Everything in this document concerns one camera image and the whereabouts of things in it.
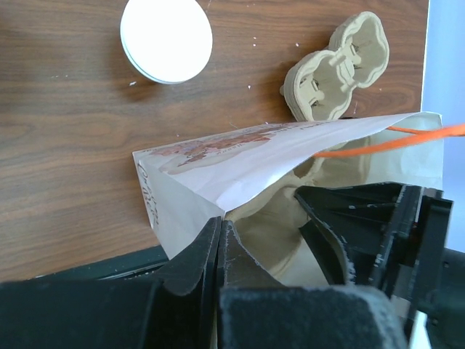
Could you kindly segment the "cream paper gift bag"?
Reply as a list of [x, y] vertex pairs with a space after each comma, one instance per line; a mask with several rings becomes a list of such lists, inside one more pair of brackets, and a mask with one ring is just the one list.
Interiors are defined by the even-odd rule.
[[263, 124], [136, 151], [150, 226], [168, 258], [212, 217], [233, 222], [240, 242], [286, 286], [327, 281], [299, 229], [302, 186], [378, 182], [442, 187], [444, 140], [463, 137], [437, 113]]

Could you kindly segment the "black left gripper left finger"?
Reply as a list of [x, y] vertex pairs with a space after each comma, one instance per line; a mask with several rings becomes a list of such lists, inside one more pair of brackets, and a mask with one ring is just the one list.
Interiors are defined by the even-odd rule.
[[220, 217], [148, 278], [1, 285], [3, 348], [208, 348]]

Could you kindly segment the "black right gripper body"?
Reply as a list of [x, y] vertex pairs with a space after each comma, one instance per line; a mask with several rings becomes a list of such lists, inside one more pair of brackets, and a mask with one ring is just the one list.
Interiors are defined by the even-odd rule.
[[464, 347], [464, 253], [445, 248], [453, 203], [443, 191], [422, 188], [417, 217], [391, 299], [399, 309], [405, 336], [412, 343], [415, 316], [426, 315], [428, 345], [421, 348]]

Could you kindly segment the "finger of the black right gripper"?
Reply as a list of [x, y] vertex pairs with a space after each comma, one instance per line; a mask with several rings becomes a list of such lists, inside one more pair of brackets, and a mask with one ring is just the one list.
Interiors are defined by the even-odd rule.
[[355, 252], [382, 254], [389, 236], [407, 238], [410, 233], [409, 185], [302, 186], [296, 198], [313, 222], [336, 234]]
[[355, 284], [355, 267], [346, 245], [330, 225], [319, 220], [309, 220], [299, 230], [329, 284]]

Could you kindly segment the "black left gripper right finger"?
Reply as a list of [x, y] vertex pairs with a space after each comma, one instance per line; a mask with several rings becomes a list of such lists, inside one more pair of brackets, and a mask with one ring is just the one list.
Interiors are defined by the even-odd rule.
[[218, 348], [406, 348], [386, 295], [371, 286], [287, 287], [222, 223]]

